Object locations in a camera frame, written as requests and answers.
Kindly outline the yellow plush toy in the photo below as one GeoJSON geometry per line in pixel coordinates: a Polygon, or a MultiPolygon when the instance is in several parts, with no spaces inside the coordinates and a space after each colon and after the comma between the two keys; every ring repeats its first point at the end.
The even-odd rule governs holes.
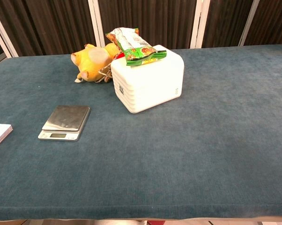
{"type": "Polygon", "coordinates": [[[122,57],[123,52],[114,43],[109,43],[105,47],[86,44],[83,50],[71,54],[71,61],[79,69],[75,82],[110,82],[111,63],[122,57]]]}

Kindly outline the dark slatted screen panel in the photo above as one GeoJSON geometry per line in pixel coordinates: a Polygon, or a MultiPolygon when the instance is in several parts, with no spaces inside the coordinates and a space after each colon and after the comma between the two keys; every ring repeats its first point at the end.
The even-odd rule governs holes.
{"type": "Polygon", "coordinates": [[[260,0],[244,45],[282,44],[282,0],[260,0]]]}
{"type": "Polygon", "coordinates": [[[0,0],[0,22],[20,57],[96,44],[88,0],[0,0]]]}
{"type": "Polygon", "coordinates": [[[187,49],[200,0],[98,0],[104,34],[138,28],[151,46],[187,49]]]}
{"type": "Polygon", "coordinates": [[[189,48],[243,46],[260,0],[196,0],[189,48]]]}

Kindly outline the small digital scale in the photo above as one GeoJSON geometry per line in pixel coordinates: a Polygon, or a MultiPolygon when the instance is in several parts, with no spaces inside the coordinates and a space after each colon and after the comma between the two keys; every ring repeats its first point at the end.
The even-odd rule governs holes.
{"type": "Polygon", "coordinates": [[[38,139],[76,142],[88,119],[91,108],[86,105],[59,105],[42,127],[38,139]]]}

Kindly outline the white ribbed plastic box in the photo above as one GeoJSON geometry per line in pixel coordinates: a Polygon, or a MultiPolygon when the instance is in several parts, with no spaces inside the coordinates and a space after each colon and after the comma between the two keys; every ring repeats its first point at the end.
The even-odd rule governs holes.
{"type": "Polygon", "coordinates": [[[124,57],[111,63],[117,97],[131,113],[139,113],[181,96],[184,61],[177,53],[163,47],[165,58],[140,66],[127,66],[124,57]]]}

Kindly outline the green snack bag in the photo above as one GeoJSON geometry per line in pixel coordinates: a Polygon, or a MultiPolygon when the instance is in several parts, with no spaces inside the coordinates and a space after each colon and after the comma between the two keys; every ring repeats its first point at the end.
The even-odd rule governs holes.
{"type": "Polygon", "coordinates": [[[141,38],[138,28],[115,28],[105,36],[123,52],[128,66],[149,64],[167,56],[166,50],[157,50],[141,38]]]}

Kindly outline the blue felt table cloth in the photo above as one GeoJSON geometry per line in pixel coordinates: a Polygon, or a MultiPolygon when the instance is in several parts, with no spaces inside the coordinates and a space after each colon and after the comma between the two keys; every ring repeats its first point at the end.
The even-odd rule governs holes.
{"type": "Polygon", "coordinates": [[[182,94],[130,113],[68,55],[0,63],[0,220],[282,217],[282,45],[177,50],[182,94]],[[76,142],[38,139],[59,105],[76,142]]]}

